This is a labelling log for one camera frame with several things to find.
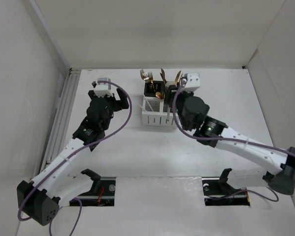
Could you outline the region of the rose gold fork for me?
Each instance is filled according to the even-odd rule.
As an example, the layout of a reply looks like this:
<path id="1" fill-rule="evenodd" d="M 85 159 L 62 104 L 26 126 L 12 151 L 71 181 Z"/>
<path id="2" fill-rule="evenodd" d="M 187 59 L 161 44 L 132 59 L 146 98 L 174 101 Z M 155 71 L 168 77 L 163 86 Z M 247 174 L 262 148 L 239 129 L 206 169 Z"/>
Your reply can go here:
<path id="1" fill-rule="evenodd" d="M 143 72 L 143 81 L 148 84 L 150 83 L 149 77 L 148 77 L 148 73 L 147 72 Z"/>

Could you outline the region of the beige plastic spoon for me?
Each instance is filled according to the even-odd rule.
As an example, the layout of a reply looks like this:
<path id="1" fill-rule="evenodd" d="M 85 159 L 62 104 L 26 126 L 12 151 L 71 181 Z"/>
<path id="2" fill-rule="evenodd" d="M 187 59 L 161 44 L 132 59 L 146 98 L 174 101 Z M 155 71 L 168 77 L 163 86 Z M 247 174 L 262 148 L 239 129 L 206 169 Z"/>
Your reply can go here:
<path id="1" fill-rule="evenodd" d="M 166 121 L 169 121 L 169 118 L 170 118 L 170 113 L 171 113 L 171 110 L 170 110 L 170 108 L 167 106 L 167 115 L 166 115 Z"/>

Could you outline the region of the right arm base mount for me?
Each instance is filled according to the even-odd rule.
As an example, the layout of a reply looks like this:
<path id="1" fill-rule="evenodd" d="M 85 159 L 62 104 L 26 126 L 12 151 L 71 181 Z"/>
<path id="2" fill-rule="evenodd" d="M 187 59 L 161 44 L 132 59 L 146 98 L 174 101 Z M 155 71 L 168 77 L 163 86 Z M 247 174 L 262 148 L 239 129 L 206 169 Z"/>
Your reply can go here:
<path id="1" fill-rule="evenodd" d="M 227 183 L 231 171 L 231 168 L 227 168 L 219 177 L 202 178 L 205 206 L 250 206 L 247 191 L 235 194 L 241 189 L 235 189 Z"/>

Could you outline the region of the rose gold knife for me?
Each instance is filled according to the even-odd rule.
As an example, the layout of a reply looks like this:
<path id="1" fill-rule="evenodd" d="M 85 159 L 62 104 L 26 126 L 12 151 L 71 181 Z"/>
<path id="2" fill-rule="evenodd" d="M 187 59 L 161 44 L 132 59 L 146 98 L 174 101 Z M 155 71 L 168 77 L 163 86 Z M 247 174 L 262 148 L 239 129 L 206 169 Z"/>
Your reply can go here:
<path id="1" fill-rule="evenodd" d="M 164 70 L 162 70 L 162 80 L 164 82 L 164 86 L 166 86 L 167 80 L 166 80 L 166 77 L 165 77 L 165 71 Z"/>

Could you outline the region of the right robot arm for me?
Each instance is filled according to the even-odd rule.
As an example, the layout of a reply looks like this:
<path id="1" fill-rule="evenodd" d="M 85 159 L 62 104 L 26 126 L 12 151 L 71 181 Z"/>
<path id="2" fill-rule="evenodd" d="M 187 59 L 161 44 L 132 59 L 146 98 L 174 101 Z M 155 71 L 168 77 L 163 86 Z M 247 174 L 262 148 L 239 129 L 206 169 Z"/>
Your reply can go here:
<path id="1" fill-rule="evenodd" d="M 166 85 L 164 102 L 172 109 L 178 129 L 188 138 L 236 154 L 262 168 L 246 169 L 243 173 L 224 169 L 218 181 L 222 193 L 232 194 L 248 186 L 266 186 L 284 195 L 294 193 L 295 147 L 281 149 L 265 145 L 210 117 L 210 107 L 193 91 L 188 91 L 185 84 Z"/>

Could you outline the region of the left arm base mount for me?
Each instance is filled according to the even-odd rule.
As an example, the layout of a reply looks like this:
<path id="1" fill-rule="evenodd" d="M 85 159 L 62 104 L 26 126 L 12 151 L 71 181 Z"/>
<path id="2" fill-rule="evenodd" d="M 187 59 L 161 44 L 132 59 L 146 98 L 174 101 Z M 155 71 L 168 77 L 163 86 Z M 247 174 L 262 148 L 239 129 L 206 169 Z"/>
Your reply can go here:
<path id="1" fill-rule="evenodd" d="M 115 204 L 116 177 L 101 177 L 90 169 L 81 174 L 92 180 L 90 190 L 77 196 L 83 207 L 113 207 Z"/>

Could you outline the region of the gold fork green handle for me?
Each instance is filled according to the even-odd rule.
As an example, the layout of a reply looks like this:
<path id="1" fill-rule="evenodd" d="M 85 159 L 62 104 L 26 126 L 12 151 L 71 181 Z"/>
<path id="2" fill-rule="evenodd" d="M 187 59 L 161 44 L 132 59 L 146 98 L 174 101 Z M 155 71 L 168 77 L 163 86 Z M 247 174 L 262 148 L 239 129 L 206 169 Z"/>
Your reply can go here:
<path id="1" fill-rule="evenodd" d="M 153 90 L 156 91 L 156 90 L 155 90 L 155 86 L 154 86 L 154 79 L 153 79 L 153 74 L 152 74 L 152 72 L 148 72 L 148 77 L 149 77 L 149 80 L 150 80 L 150 83 L 151 83 L 151 85 L 152 85 Z"/>

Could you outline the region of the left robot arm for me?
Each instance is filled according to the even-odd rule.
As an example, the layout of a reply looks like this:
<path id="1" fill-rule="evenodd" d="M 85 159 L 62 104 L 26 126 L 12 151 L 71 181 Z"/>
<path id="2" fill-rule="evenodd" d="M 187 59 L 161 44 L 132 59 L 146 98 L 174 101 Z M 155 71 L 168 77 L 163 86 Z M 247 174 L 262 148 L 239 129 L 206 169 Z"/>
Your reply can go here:
<path id="1" fill-rule="evenodd" d="M 17 186 L 18 212 L 20 221 L 33 219 L 42 226 L 48 225 L 55 218 L 59 209 L 68 206 L 70 201 L 86 192 L 94 195 L 100 188 L 100 175 L 90 169 L 83 170 L 71 183 L 65 179 L 76 164 L 86 157 L 99 143 L 114 136 L 121 128 L 109 135 L 109 128 L 114 113 L 120 110 L 132 110 L 128 93 L 118 87 L 119 99 L 108 89 L 100 94 L 90 90 L 91 102 L 72 138 L 60 154 L 40 174 L 30 181 L 21 181 Z"/>

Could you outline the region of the silver fork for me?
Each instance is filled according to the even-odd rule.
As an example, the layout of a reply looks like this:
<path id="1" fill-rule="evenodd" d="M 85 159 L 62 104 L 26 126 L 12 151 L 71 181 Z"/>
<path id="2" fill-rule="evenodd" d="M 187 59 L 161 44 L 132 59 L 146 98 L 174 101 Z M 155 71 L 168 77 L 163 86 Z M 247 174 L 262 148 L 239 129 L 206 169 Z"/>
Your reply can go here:
<path id="1" fill-rule="evenodd" d="M 140 70 L 140 76 L 145 83 L 149 82 L 149 80 L 150 80 L 149 75 L 143 69 Z"/>

